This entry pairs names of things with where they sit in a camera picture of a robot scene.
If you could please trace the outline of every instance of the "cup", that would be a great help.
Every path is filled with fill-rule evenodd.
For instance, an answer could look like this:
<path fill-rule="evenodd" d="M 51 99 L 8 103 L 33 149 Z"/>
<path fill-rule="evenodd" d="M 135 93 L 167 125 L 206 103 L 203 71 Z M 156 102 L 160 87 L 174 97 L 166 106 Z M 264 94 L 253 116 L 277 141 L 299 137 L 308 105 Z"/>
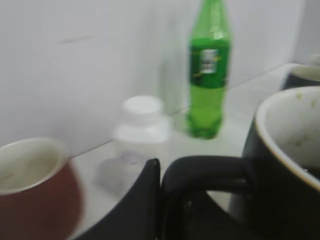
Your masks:
<path fill-rule="evenodd" d="M 0 148 L 1 240 L 65 240 L 81 209 L 79 185 L 63 143 L 30 138 Z"/>
<path fill-rule="evenodd" d="M 242 158 L 189 156 L 168 168 L 162 182 L 167 203 L 162 229 L 177 232 L 180 224 L 166 227 L 173 210 L 170 203 L 190 191 L 218 190 L 242 194 L 237 202 L 242 220 L 260 235 L 273 240 L 318 240 L 319 178 L 320 87 L 281 91 L 259 106 Z"/>
<path fill-rule="evenodd" d="M 294 67 L 282 85 L 282 89 L 286 90 L 306 86 L 320 86 L 319 66 L 301 65 Z"/>

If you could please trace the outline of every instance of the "bottle label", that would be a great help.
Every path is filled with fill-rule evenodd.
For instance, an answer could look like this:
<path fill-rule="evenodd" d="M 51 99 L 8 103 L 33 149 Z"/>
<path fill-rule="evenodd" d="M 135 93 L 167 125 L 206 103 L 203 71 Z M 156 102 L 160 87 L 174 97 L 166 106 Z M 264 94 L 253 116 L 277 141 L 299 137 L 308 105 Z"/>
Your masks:
<path fill-rule="evenodd" d="M 190 53 L 191 84 L 203 88 L 222 88 L 226 84 L 229 47 L 192 46 Z"/>
<path fill-rule="evenodd" d="M 214 74 L 216 72 L 217 52 L 216 49 L 201 51 L 200 71 L 202 74 Z"/>

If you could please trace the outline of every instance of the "green plastic bottle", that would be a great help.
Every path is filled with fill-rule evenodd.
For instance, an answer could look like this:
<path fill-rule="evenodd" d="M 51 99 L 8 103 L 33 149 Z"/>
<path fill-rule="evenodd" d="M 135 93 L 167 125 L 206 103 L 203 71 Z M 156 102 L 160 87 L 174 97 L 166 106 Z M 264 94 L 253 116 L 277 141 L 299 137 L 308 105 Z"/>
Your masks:
<path fill-rule="evenodd" d="M 190 43 L 190 110 L 193 137 L 214 138 L 223 122 L 231 35 L 223 0 L 204 0 Z"/>

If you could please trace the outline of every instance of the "white lid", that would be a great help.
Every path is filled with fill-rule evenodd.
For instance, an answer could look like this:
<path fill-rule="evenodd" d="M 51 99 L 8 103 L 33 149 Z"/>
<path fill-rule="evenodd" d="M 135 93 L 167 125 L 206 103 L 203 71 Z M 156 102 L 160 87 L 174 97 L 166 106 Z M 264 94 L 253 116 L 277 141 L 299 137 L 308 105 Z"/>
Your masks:
<path fill-rule="evenodd" d="M 135 96 L 123 103 L 125 120 L 135 126 L 156 124 L 162 117 L 163 103 L 155 96 Z"/>

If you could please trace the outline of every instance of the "wall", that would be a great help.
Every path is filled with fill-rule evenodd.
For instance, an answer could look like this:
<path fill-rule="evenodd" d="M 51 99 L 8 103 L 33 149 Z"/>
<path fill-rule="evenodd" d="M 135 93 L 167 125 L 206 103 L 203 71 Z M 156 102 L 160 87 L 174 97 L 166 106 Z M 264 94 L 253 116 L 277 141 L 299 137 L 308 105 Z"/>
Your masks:
<path fill-rule="evenodd" d="M 302 0 L 226 0 L 230 87 L 288 62 Z M 4 0 L 0 145 L 49 136 L 74 154 L 106 143 L 137 94 L 187 105 L 188 34 L 199 0 Z"/>
<path fill-rule="evenodd" d="M 293 55 L 295 63 L 306 64 L 310 55 L 320 53 L 319 11 L 319 0 L 306 0 L 305 11 Z"/>

